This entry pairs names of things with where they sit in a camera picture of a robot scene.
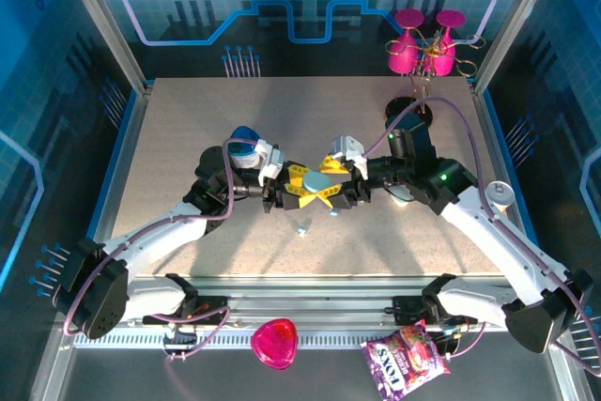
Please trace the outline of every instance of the purple cable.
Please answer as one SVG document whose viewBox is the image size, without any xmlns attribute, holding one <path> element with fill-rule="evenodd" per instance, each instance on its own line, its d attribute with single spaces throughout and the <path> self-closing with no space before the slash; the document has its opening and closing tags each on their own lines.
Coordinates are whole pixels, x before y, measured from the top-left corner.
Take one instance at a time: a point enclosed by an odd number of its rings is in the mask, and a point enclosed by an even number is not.
<svg viewBox="0 0 601 401">
<path fill-rule="evenodd" d="M 82 302 L 82 299 L 84 298 L 85 292 L 87 291 L 88 288 L 90 288 L 90 286 L 94 282 L 94 279 L 100 274 L 100 272 L 104 269 L 104 267 L 106 267 L 112 259 L 117 258 L 121 253 L 123 253 L 126 249 L 128 249 L 139 238 L 143 237 L 148 232 L 156 229 L 157 227 L 161 227 L 162 225 L 165 225 L 165 224 L 170 224 L 170 223 L 175 223 L 177 221 L 190 220 L 190 219 L 220 221 L 220 220 L 227 219 L 232 214 L 232 211 L 234 210 L 234 176 L 232 174 L 232 167 L 230 165 L 229 154 L 227 152 L 227 146 L 230 143 L 243 143 L 243 144 L 247 144 L 247 145 L 256 145 L 256 141 L 245 140 L 243 138 L 228 138 L 227 140 L 225 140 L 223 142 L 222 152 L 223 152 L 223 161 L 225 162 L 225 176 L 227 178 L 227 209 L 225 210 L 225 213 L 223 213 L 221 215 L 217 215 L 217 216 L 178 215 L 178 216 L 174 216 L 173 218 L 164 218 L 162 220 L 158 220 L 156 223 L 152 223 L 152 224 L 147 225 L 146 227 L 143 227 L 138 232 L 133 234 L 127 241 L 125 241 L 124 243 L 121 243 L 119 246 L 117 246 L 117 248 L 114 251 L 112 251 L 110 254 L 108 254 L 106 257 L 104 257 L 104 259 L 99 263 L 99 265 L 96 268 L 94 268 L 94 270 L 90 273 L 90 275 L 87 277 L 87 279 L 85 279 L 85 282 L 82 284 L 82 287 L 80 288 L 79 292 L 75 296 L 75 299 L 73 300 L 73 303 L 71 304 L 71 307 L 67 311 L 67 315 L 65 317 L 65 323 L 63 323 L 63 333 L 65 335 L 72 336 L 72 335 L 75 335 L 82 331 L 79 328 L 72 331 L 69 329 L 69 326 L 73 320 L 73 316 L 75 315 L 77 308 L 79 307 L 80 303 Z"/>
<path fill-rule="evenodd" d="M 208 318 L 213 315 L 222 314 L 223 312 L 225 312 L 223 319 L 219 322 L 219 325 L 215 328 L 215 330 L 208 335 L 207 339 L 203 343 L 201 343 L 200 345 L 198 345 L 191 351 L 183 352 L 181 354 L 173 354 L 171 356 L 171 357 L 174 357 L 175 359 L 183 360 L 183 359 L 187 359 L 187 358 L 193 356 L 194 354 L 196 354 L 203 347 L 208 345 L 208 342 L 210 342 L 213 338 L 215 338 L 215 335 L 217 335 L 217 333 L 221 330 L 223 325 L 227 322 L 227 319 L 229 318 L 229 314 L 232 312 L 232 309 L 230 309 L 229 306 L 225 305 L 224 307 L 220 307 L 218 309 L 211 310 L 210 312 L 207 312 L 205 314 L 191 316 L 190 318 L 183 318 L 183 319 L 171 318 L 171 317 L 165 316 L 165 315 L 152 315 L 152 317 L 160 319 L 161 321 L 169 321 L 171 323 L 185 324 L 185 323 L 192 323 L 194 321 L 199 321 L 201 319 L 205 319 L 205 318 Z"/>
<path fill-rule="evenodd" d="M 471 342 L 470 345 L 468 347 L 466 347 L 464 350 L 456 352 L 455 354 L 451 354 L 449 356 L 449 359 L 454 359 L 455 357 L 463 356 L 464 354 L 467 354 L 468 352 L 470 352 L 473 349 L 473 347 L 478 345 L 478 342 L 480 341 L 482 336 L 485 334 L 485 329 L 486 329 L 487 325 L 488 325 L 488 323 L 486 323 L 486 322 L 482 323 L 482 329 L 480 330 L 480 332 L 478 332 L 478 335 L 476 335 L 476 338 L 474 338 L 473 342 Z"/>
<path fill-rule="evenodd" d="M 544 260 L 542 260 L 538 256 L 537 253 L 535 253 L 532 249 L 530 249 L 530 247 L 524 241 L 522 241 L 522 239 L 520 237 L 518 237 L 516 234 L 514 234 L 514 232 L 509 227 L 507 227 L 503 222 L 496 220 L 496 218 L 495 218 L 496 213 L 494 212 L 492 207 L 488 204 L 488 201 L 486 199 L 485 187 L 484 187 L 484 183 L 483 183 L 484 178 L 482 176 L 482 161 L 480 159 L 480 153 L 478 152 L 478 147 L 476 146 L 476 140 L 473 136 L 473 132 L 470 127 L 470 123 L 468 122 L 466 117 L 463 115 L 463 113 L 461 113 L 461 110 L 459 110 L 459 108 L 457 108 L 457 106 L 454 103 L 452 103 L 450 100 L 445 99 L 440 96 L 432 96 L 430 98 L 425 98 L 425 99 L 420 99 L 420 100 L 414 101 L 411 105 L 409 105 L 405 110 L 403 110 L 393 120 L 393 122 L 386 129 L 386 131 L 384 133 L 382 133 L 382 135 L 376 140 L 376 142 L 363 153 L 363 156 L 365 158 L 367 158 L 370 154 L 372 154 L 384 142 L 384 140 L 386 139 L 388 134 L 391 131 L 393 131 L 393 129 L 401 121 L 401 119 L 403 119 L 403 117 L 406 116 L 407 114 L 411 113 L 415 107 L 419 107 L 426 102 L 432 102 L 432 101 L 441 102 L 441 103 L 444 103 L 445 105 L 451 107 L 451 109 L 461 118 L 461 121 L 463 122 L 463 125 L 466 129 L 466 133 L 468 134 L 468 138 L 470 139 L 471 151 L 473 153 L 473 158 L 476 163 L 476 178 L 478 180 L 478 194 L 480 196 L 480 201 L 482 202 L 482 205 L 485 208 L 486 213 L 488 214 L 488 219 L 494 225 L 496 225 L 501 230 L 501 232 L 506 237 L 508 237 L 521 251 L 523 251 L 524 254 L 527 255 L 541 269 L 541 271 L 543 273 L 546 273 L 548 278 L 551 281 L 553 281 L 554 284 L 557 284 L 557 286 L 565 293 L 565 295 L 568 297 L 568 299 L 574 304 L 574 307 L 576 307 L 578 314 L 580 315 L 580 317 L 584 321 L 584 324 L 586 324 L 586 327 L 589 330 L 589 334 L 591 335 L 591 338 L 593 339 L 594 348 L 597 353 L 597 357 L 601 361 L 601 341 L 599 340 L 599 336 L 597 335 L 597 333 L 594 331 L 594 327 L 593 327 L 591 318 L 587 315 L 584 307 L 582 307 L 582 304 L 580 303 L 578 298 L 574 295 L 574 293 L 572 293 L 572 290 L 570 290 L 570 288 L 565 284 L 565 282 L 562 281 L 557 274 L 555 274 L 552 270 L 550 270 L 549 266 L 545 263 Z M 564 351 L 569 357 L 571 357 L 572 359 L 577 361 L 586 371 L 591 373 L 596 378 L 601 378 L 601 368 L 596 369 L 596 370 L 593 369 L 590 365 L 588 365 L 586 362 L 584 362 L 578 355 L 571 352 L 569 349 L 567 349 L 562 344 L 560 344 L 557 340 L 555 341 L 555 345 L 559 349 Z"/>
</svg>

